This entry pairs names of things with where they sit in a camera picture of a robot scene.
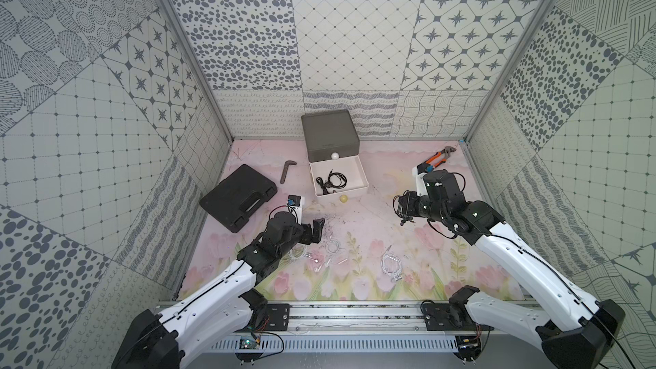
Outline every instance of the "white cable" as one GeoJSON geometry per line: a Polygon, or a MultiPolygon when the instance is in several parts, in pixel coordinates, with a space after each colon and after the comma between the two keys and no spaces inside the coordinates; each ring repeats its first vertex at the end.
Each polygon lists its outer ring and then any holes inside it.
{"type": "Polygon", "coordinates": [[[328,254],[331,254],[331,255],[337,254],[337,252],[339,252],[341,247],[342,246],[340,245],[339,241],[334,239],[334,238],[329,239],[328,242],[326,242],[326,245],[325,245],[326,252],[328,254]]]}
{"type": "Polygon", "coordinates": [[[403,264],[401,263],[401,259],[398,258],[398,256],[390,253],[385,253],[382,258],[381,258],[381,269],[382,272],[384,272],[386,275],[391,276],[395,281],[398,281],[401,279],[401,271],[403,270],[403,264]],[[398,268],[395,271],[390,271],[387,268],[387,265],[385,265],[385,259],[391,259],[392,261],[396,262],[398,264],[398,268]]]}
{"type": "Polygon", "coordinates": [[[291,258],[292,261],[296,261],[297,259],[300,259],[300,258],[305,257],[305,254],[307,254],[307,252],[308,252],[308,246],[307,246],[307,245],[296,244],[296,245],[294,245],[294,247],[289,251],[289,257],[291,258]],[[303,253],[300,254],[299,256],[295,256],[295,255],[294,255],[294,249],[295,249],[296,247],[298,247],[299,245],[301,246],[301,248],[303,248],[303,253]]]}

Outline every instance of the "black toolbox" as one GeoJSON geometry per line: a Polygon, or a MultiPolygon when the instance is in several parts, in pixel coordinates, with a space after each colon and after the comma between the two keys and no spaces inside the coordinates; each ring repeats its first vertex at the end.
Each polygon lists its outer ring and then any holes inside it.
{"type": "Polygon", "coordinates": [[[201,198],[200,204],[232,233],[238,233],[277,192],[273,181],[243,164],[201,198]]]}

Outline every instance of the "gray storage box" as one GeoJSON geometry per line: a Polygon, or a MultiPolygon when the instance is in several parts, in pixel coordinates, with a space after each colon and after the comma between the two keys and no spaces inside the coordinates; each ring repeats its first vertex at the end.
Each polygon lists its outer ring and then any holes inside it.
{"type": "Polygon", "coordinates": [[[333,152],[340,157],[359,154],[360,138],[348,110],[306,114],[300,121],[310,162],[330,160],[333,152]]]}

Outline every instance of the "ventilated metal panel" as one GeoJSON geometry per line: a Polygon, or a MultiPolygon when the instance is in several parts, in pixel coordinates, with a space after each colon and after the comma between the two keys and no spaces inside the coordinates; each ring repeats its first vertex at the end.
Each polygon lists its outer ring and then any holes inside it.
{"type": "MultiPolygon", "coordinates": [[[[240,349],[243,336],[232,335],[217,342],[210,353],[274,353],[282,342],[273,335],[263,335],[259,349],[240,349]]],[[[452,335],[282,335],[285,352],[456,352],[452,335]]]]}

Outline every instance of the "metal frame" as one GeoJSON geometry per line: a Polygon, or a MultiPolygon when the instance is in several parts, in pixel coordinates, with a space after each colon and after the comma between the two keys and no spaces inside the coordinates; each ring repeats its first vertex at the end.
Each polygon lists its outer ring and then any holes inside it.
{"type": "Polygon", "coordinates": [[[185,33],[185,29],[182,27],[182,23],[178,19],[178,16],[175,10],[173,9],[173,3],[170,0],[157,0],[157,2],[160,5],[160,11],[164,12],[168,20],[170,21],[171,30],[173,30],[175,34],[178,36],[178,38],[180,39],[180,44],[182,45],[183,48],[182,52],[185,54],[186,59],[189,62],[189,66],[192,70],[193,76],[196,79],[196,82],[203,89],[203,92],[205,93],[205,98],[209,99],[209,104],[212,106],[212,110],[214,111],[214,114],[216,115],[218,122],[221,124],[221,127],[225,132],[225,134],[228,136],[228,143],[232,145],[232,142],[234,141],[235,138],[232,136],[232,133],[230,132],[230,128],[228,128],[226,120],[223,117],[223,113],[221,113],[221,110],[218,107],[217,100],[214,98],[212,89],[210,89],[209,84],[205,79],[205,75],[203,74],[203,70],[201,69],[201,64],[196,58],[196,54],[193,51],[192,46],[189,42],[189,37],[185,33]]]}
{"type": "Polygon", "coordinates": [[[508,62],[506,63],[506,66],[502,70],[498,80],[496,81],[494,86],[492,86],[488,99],[483,105],[483,108],[480,109],[480,111],[476,115],[476,119],[474,120],[474,123],[471,125],[471,127],[469,127],[469,130],[463,137],[465,141],[469,142],[469,140],[471,140],[474,134],[476,134],[476,131],[478,131],[478,128],[480,127],[481,123],[483,122],[483,119],[487,115],[490,106],[496,100],[496,98],[501,94],[501,91],[506,86],[506,83],[513,75],[515,68],[517,67],[521,58],[524,56],[524,53],[526,53],[526,50],[528,50],[529,45],[533,41],[533,37],[535,36],[535,33],[542,25],[546,15],[549,12],[551,12],[551,9],[553,8],[555,3],[556,0],[540,0],[540,4],[538,4],[537,8],[535,9],[533,17],[529,21],[528,26],[522,32],[520,41],[517,43],[514,52],[510,55],[510,59],[508,59],[508,62]]]}

